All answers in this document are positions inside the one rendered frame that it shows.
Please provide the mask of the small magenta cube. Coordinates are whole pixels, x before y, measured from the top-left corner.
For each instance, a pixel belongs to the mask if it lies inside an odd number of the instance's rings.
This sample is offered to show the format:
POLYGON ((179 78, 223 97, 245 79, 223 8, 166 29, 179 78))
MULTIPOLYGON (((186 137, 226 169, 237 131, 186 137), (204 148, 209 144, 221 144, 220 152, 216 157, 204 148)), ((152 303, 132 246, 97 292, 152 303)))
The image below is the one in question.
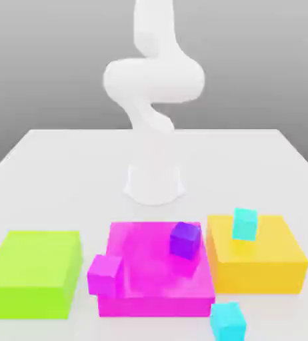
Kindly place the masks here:
POLYGON ((90 295, 117 297, 123 284, 123 259, 111 254, 97 254, 88 271, 90 295))

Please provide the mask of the small purple cube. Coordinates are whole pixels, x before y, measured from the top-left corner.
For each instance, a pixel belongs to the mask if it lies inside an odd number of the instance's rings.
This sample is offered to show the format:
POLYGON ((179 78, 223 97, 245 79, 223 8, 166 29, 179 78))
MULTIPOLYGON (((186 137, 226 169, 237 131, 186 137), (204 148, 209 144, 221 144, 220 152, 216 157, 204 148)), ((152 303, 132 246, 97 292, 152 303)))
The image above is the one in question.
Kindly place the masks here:
POLYGON ((178 222, 169 238, 169 252, 187 260, 193 260, 201 244, 201 227, 190 222, 178 222))

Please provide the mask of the large orange box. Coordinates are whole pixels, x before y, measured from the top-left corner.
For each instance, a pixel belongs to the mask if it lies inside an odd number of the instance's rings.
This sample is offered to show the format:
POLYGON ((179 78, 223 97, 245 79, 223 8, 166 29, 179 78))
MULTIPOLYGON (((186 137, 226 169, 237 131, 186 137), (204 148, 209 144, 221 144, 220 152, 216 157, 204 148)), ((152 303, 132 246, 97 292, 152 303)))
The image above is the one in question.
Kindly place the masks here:
POLYGON ((231 215, 207 217, 207 256, 216 293, 300 293, 308 259, 283 216, 259 216, 254 241, 233 239, 232 227, 231 215))

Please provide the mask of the large magenta box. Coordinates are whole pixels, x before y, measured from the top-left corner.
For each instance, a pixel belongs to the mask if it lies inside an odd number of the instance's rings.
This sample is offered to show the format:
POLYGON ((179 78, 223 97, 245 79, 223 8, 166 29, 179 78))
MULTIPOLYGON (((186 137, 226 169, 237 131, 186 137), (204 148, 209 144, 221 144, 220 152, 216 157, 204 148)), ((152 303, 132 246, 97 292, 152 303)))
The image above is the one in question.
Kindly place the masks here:
POLYGON ((193 260, 169 252, 174 222, 112 222, 107 255, 123 259, 121 291, 99 296, 101 317, 208 317, 215 291, 205 244, 193 260))

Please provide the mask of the large lime green box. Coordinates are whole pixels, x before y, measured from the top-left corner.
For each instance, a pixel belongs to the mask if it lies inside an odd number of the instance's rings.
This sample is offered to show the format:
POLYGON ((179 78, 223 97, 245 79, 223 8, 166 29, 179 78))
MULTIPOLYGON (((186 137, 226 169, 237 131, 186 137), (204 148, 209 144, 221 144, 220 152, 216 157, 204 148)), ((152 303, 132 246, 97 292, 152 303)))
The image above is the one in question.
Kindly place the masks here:
POLYGON ((77 231, 10 231, 0 246, 0 319, 66 319, 83 262, 77 231))

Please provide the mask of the small cyan cube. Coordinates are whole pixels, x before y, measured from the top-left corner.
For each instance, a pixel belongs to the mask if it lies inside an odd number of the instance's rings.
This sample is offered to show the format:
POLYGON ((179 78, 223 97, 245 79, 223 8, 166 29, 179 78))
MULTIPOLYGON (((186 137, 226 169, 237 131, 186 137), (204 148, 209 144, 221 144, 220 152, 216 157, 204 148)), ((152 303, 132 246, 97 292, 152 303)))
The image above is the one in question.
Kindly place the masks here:
POLYGON ((256 210, 236 208, 233 215, 232 238, 235 240, 255 241, 258 227, 256 210))
POLYGON ((212 304, 210 325, 215 341, 245 341, 247 323, 238 302, 212 304))

